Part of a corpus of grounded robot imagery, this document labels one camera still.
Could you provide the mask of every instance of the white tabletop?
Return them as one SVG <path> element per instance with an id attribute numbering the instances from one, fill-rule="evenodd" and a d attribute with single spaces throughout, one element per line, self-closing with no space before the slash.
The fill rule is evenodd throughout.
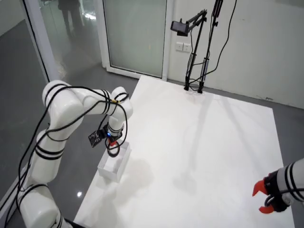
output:
<path id="1" fill-rule="evenodd" d="M 272 109 L 142 76 L 120 183 L 98 172 L 75 222 L 91 228 L 294 228 L 254 184 L 283 166 Z"/>

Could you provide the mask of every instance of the gray floor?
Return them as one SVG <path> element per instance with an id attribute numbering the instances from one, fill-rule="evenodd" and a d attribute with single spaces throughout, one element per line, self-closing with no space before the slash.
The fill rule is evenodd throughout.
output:
<path id="1" fill-rule="evenodd" d="M 46 84 L 25 21 L 0 37 L 0 199 L 38 123 Z"/>
<path id="2" fill-rule="evenodd" d="M 7 34 L 0 38 L 0 69 L 3 75 L 0 77 L 0 101 L 1 105 L 4 105 L 2 107 L 6 107 L 0 116 L 2 120 L 0 168 L 3 174 L 1 176 L 5 176 L 1 183 L 5 183 L 7 180 L 6 185 L 17 176 L 17 161 L 20 158 L 20 153 L 24 150 L 24 145 L 30 137 L 29 133 L 33 131 L 43 112 L 41 91 L 44 81 L 38 62 L 34 61 L 35 53 L 33 49 L 16 45 L 17 41 L 25 42 L 26 40 L 28 47 L 30 47 L 31 40 L 28 35 L 25 35 L 26 29 L 26 25 L 23 23 L 7 33 L 9 36 L 6 39 L 4 37 Z M 123 86 L 132 94 L 137 80 L 107 73 L 98 63 L 98 58 L 92 57 L 91 52 L 86 52 L 83 49 L 81 42 L 87 39 L 90 38 L 76 39 L 73 44 L 75 48 L 61 56 L 63 57 L 61 59 L 69 62 L 69 64 L 63 65 L 66 71 L 66 74 L 63 74 L 64 79 L 73 85 L 103 88 L 109 91 L 117 86 Z M 78 68 L 66 67 L 74 65 L 77 65 Z M 284 165 L 304 157 L 304 142 L 301 138 L 301 135 L 304 135 L 304 110 L 213 89 L 206 89 L 206 91 L 273 108 Z M 66 144 L 58 176 L 49 184 L 57 205 L 68 219 L 75 217 L 105 150 L 103 144 L 92 149 L 87 139 L 88 135 L 96 129 L 101 118 L 102 116 L 90 116 L 84 119 L 82 125 L 73 133 Z M 0 190 L 3 193 L 7 188 L 2 184 Z M 79 191 L 82 192 L 80 198 L 76 196 Z M 304 209 L 300 204 L 296 203 L 293 206 L 296 228 L 303 227 L 303 212 Z M 18 212 L 13 215 L 9 227 L 24 227 Z"/>

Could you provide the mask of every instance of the end effector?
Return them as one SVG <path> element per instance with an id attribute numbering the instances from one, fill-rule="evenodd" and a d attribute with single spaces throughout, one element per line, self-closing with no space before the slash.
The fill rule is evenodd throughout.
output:
<path id="1" fill-rule="evenodd" d="M 252 196 L 259 191 L 268 195 L 259 210 L 264 214 L 285 211 L 294 201 L 304 202 L 304 159 L 270 173 L 258 181 Z"/>

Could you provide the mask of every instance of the white robotic arm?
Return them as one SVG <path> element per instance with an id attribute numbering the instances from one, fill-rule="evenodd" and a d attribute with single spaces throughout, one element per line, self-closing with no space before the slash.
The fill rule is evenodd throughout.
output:
<path id="1" fill-rule="evenodd" d="M 269 195 L 260 211 L 269 214 L 286 210 L 294 201 L 304 202 L 304 159 L 270 173 L 258 181 L 252 196 L 259 191 Z"/>
<path id="2" fill-rule="evenodd" d="M 50 125 L 38 134 L 39 143 L 22 186 L 24 190 L 18 195 L 19 210 L 27 228 L 74 227 L 61 216 L 46 184 L 57 175 L 66 141 L 83 120 L 79 116 L 86 111 L 87 114 L 109 115 L 106 129 L 111 147 L 116 145 L 115 139 L 121 137 L 124 121 L 133 113 L 131 102 L 122 87 L 116 88 L 110 94 L 105 90 L 91 91 L 80 86 L 62 89 L 66 86 L 70 85 L 62 81 L 52 81 L 43 91 L 45 106 L 52 100 L 48 109 Z M 60 128 L 62 130 L 52 132 L 52 129 Z"/>

